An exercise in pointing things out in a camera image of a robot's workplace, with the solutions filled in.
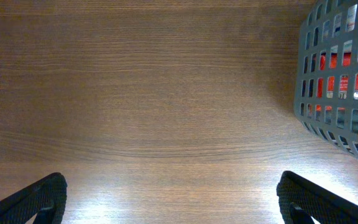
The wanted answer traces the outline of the grey plastic shopping basket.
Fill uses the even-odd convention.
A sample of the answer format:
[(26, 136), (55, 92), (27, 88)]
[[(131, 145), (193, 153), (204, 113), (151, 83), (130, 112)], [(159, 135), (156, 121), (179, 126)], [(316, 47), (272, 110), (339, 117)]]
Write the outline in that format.
[(302, 23), (294, 112), (358, 159), (358, 0), (316, 1)]

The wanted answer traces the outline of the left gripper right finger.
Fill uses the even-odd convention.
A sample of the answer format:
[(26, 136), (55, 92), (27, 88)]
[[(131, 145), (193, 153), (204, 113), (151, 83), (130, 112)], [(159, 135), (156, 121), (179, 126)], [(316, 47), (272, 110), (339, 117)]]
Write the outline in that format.
[(358, 205), (286, 170), (276, 188), (285, 223), (358, 223)]

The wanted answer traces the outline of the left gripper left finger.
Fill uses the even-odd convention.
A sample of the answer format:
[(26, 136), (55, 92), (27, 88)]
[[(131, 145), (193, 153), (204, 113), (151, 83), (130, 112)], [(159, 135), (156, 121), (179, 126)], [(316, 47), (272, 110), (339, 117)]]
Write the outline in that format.
[(54, 172), (0, 201), (0, 223), (61, 224), (67, 202), (65, 177)]

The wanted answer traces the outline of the red spaghetti packet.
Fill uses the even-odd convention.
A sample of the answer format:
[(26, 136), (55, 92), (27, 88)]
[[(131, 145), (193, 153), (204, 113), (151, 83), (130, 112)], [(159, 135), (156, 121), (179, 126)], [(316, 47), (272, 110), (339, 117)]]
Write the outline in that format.
[[(338, 54), (322, 51), (304, 58), (303, 72), (333, 72), (349, 67), (351, 62), (352, 54), (343, 54), (339, 61)], [(342, 128), (347, 115), (358, 120), (358, 109), (345, 105), (348, 99), (358, 101), (358, 72), (305, 77), (300, 82), (300, 98), (301, 116)]]

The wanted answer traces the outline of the white tissue multipack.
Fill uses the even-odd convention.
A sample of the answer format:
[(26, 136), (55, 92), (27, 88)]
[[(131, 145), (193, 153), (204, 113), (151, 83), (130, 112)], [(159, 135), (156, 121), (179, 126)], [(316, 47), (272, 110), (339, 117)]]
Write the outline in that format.
[(340, 45), (344, 54), (358, 53), (358, 1), (321, 1), (310, 18), (316, 23), (315, 45), (328, 44), (334, 54)]

